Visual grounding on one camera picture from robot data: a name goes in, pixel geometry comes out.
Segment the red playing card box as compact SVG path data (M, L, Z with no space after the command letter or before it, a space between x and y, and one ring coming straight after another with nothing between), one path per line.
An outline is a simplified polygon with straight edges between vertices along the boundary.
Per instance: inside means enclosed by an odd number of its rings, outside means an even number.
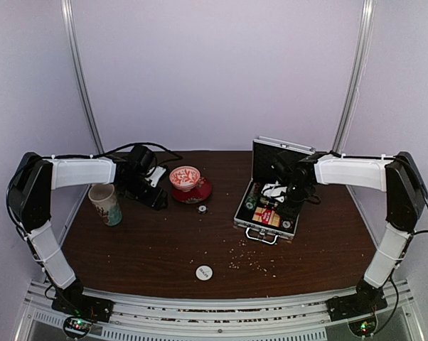
M281 217L272 209L257 207L252 220L271 227L280 227Z

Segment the aluminium poker case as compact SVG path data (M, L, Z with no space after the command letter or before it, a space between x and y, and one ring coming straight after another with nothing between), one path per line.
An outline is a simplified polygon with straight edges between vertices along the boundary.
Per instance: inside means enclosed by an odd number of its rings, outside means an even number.
M253 241L274 245L291 242L296 234L301 205L286 204L291 167L315 151L310 146L265 136L252 141L252 174L233 218Z

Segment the black 100 chip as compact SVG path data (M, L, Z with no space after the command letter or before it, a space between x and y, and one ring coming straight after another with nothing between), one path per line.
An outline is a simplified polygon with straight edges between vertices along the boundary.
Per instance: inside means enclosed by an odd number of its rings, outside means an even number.
M200 206L198 207L198 212L199 212L199 213L201 213L201 214L206 213L206 212L207 212L207 210L208 210L208 208L207 208L207 206L206 206L206 205L200 205Z

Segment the white dealer button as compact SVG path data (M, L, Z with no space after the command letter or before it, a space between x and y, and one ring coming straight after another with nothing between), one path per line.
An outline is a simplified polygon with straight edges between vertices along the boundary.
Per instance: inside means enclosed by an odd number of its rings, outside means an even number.
M208 281L212 278L213 276L213 270L211 267L209 267L208 265L200 265L197 269L196 269L196 278L200 281Z

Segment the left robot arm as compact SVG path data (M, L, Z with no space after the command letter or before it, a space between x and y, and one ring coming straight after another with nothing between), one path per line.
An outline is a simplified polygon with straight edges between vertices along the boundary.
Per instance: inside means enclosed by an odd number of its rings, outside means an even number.
M52 284L63 291L60 302L73 315L89 308L85 295L72 288L77 276L66 260L51 227L54 190L79 185L113 185L132 199L161 210L168 194L159 183L168 174L148 143L128 144L128 153L115 151L97 155L67 154L22 156L6 190L6 208L18 233L28 243Z

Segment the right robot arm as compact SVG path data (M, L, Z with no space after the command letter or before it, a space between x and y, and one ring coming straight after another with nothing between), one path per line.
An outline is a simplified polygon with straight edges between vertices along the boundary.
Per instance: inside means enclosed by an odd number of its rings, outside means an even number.
M419 233L416 227L422 213L428 211L428 189L411 153L352 156L316 151L297 159L291 152L282 151L273 158L271 168L284 186L284 207L301 207L315 195L318 185L344 185L351 191L361 217L370 224L359 195L370 194L378 200L371 206L382 213L384 230L372 234L376 251L351 298L356 313L368 312Z

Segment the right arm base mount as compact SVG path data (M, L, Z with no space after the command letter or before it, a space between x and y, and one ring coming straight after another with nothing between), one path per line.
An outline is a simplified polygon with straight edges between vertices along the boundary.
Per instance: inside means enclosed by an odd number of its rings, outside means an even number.
M348 327L356 337L372 337L378 330L377 311L387 307L382 287L361 279L355 293L334 296L326 301L331 322L349 320Z

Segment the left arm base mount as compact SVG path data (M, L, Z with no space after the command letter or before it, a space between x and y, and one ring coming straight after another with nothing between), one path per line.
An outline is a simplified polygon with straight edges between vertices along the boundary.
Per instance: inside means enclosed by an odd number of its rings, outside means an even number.
M67 315L63 321L63 332L70 340L86 337L94 324L108 323L114 302L84 294L84 287L79 281L66 289L55 287L55 296L51 308Z

